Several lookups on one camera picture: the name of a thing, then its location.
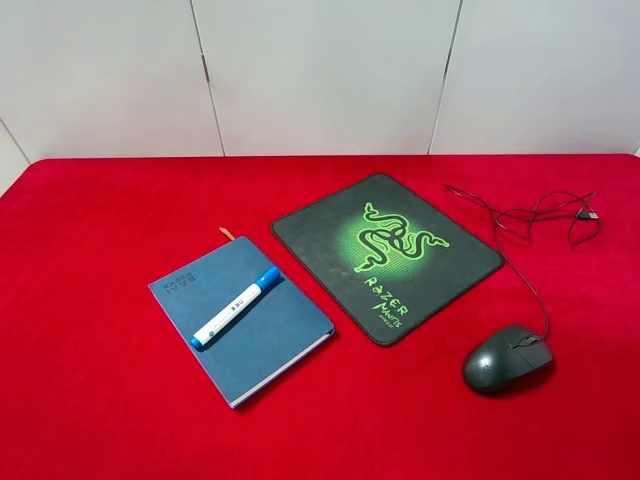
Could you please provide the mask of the black green Razer mouse pad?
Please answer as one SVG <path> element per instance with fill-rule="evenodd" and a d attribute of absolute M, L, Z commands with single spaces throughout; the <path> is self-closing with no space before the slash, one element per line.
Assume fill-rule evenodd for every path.
<path fill-rule="evenodd" d="M 278 218 L 271 230 L 381 346 L 401 340 L 504 263 L 382 173 Z"/>

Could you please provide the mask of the blue and white marker pen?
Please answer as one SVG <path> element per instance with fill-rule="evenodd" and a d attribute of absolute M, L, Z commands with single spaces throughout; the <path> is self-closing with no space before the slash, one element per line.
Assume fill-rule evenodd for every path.
<path fill-rule="evenodd" d="M 196 331 L 189 340 L 190 345 L 196 350 L 201 350 L 228 324 L 266 292 L 280 278 L 280 275 L 281 272 L 276 266 L 270 267 L 254 283 L 249 285 L 211 320 Z"/>

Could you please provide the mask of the blue hardcover notebook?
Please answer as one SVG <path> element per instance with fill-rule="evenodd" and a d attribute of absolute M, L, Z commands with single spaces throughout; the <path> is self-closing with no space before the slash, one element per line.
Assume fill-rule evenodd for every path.
<path fill-rule="evenodd" d="M 280 278 L 201 350 L 191 336 L 270 267 L 250 239 L 237 237 L 149 288 L 198 363 L 236 408 L 328 340 L 329 318 L 282 271 Z"/>

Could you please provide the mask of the red velvet table cloth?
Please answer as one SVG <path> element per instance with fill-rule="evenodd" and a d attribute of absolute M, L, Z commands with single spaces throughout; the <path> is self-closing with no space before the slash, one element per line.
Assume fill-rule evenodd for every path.
<path fill-rule="evenodd" d="M 271 223 L 374 173 L 480 238 L 501 208 L 593 193 L 601 233 L 504 235 L 511 266 L 375 345 Z M 249 237 L 329 316 L 317 349 L 228 407 L 149 284 Z M 493 394 L 467 356 L 522 325 L 553 355 Z M 40 160 L 1 198 L 5 479 L 635 479 L 639 160 L 629 154 Z"/>

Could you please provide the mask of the black wired computer mouse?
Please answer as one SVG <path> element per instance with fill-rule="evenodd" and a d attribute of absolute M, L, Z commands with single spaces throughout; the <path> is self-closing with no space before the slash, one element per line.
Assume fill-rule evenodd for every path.
<path fill-rule="evenodd" d="M 465 384 L 479 394 L 493 394 L 537 373 L 553 362 L 542 336 L 522 325 L 506 326 L 478 345 L 466 358 Z"/>

